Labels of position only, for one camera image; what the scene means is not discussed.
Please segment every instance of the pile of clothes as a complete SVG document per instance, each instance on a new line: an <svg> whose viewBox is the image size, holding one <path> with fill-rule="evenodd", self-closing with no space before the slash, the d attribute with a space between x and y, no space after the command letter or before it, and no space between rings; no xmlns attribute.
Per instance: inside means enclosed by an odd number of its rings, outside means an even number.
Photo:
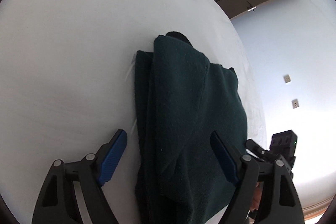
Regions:
<svg viewBox="0 0 336 224"><path fill-rule="evenodd" d="M138 51L135 107L141 167L135 189L141 223L204 224L229 204L228 182L210 135L245 154L247 119L233 68L212 64L182 34Z"/></svg>

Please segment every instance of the folded dark green sweatshirt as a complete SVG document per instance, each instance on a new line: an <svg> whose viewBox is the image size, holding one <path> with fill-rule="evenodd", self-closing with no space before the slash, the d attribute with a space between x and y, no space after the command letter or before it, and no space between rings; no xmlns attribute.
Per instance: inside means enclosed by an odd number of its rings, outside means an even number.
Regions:
<svg viewBox="0 0 336 224"><path fill-rule="evenodd" d="M234 187L210 147L216 131L245 153L247 119L233 69L192 46L159 36L138 51L135 103L142 224L204 224L229 204Z"/></svg>

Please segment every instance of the wall outlet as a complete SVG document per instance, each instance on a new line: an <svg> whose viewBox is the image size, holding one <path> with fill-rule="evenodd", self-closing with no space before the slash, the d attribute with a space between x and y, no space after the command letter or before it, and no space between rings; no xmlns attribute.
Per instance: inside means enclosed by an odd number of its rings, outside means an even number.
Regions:
<svg viewBox="0 0 336 224"><path fill-rule="evenodd" d="M283 79L285 80L286 84L292 81L289 75L285 75Z"/></svg>
<svg viewBox="0 0 336 224"><path fill-rule="evenodd" d="M297 107L299 107L299 101L298 101L297 99L294 99L294 100L292 101L292 105L293 105L293 108L297 108Z"/></svg>

